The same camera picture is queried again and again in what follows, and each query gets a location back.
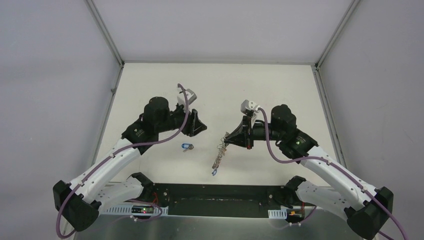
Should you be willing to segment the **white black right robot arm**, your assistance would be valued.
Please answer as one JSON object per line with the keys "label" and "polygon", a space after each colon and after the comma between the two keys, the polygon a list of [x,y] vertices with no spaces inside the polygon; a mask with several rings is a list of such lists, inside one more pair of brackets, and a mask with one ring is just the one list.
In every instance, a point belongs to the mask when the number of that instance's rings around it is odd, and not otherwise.
{"label": "white black right robot arm", "polygon": [[281,190],[278,203],[287,208],[305,203],[320,207],[346,221],[350,229],[365,240],[373,239],[391,217],[394,194],[377,188],[355,176],[308,134],[297,127],[297,118],[285,105],[275,106],[262,120],[263,108],[251,101],[241,105],[240,125],[224,138],[226,145],[251,149],[256,141],[265,141],[286,157],[285,164],[296,163],[317,174],[327,186],[317,186],[301,176],[292,177]]}

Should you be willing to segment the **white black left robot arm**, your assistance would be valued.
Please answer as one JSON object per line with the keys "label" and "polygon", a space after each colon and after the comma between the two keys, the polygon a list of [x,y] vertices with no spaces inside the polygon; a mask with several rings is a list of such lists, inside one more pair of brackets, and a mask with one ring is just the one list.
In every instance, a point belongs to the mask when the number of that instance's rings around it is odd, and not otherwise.
{"label": "white black left robot arm", "polygon": [[171,111],[166,98],[151,98],[139,118],[126,128],[99,162],[70,182],[60,180],[53,186],[58,211],[55,227],[61,239],[66,238],[60,230],[62,218],[75,232],[82,232],[111,207],[135,198],[143,203],[152,198],[153,189],[142,179],[141,173],[134,173],[114,186],[106,185],[151,146],[166,143],[179,133],[194,137],[207,129],[198,111],[189,108],[197,99],[196,94],[190,92],[184,97],[181,92],[177,99],[176,108]]}

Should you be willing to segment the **metal disc with keyrings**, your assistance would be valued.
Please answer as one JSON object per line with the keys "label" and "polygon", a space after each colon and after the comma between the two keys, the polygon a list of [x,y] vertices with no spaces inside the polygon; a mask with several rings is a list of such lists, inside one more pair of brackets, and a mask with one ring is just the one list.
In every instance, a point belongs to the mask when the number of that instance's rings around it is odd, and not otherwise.
{"label": "metal disc with keyrings", "polygon": [[225,143],[226,138],[230,135],[229,132],[226,132],[224,136],[221,138],[221,143],[217,146],[218,152],[217,156],[214,160],[214,163],[212,165],[212,169],[219,168],[221,161],[227,151],[228,143]]}

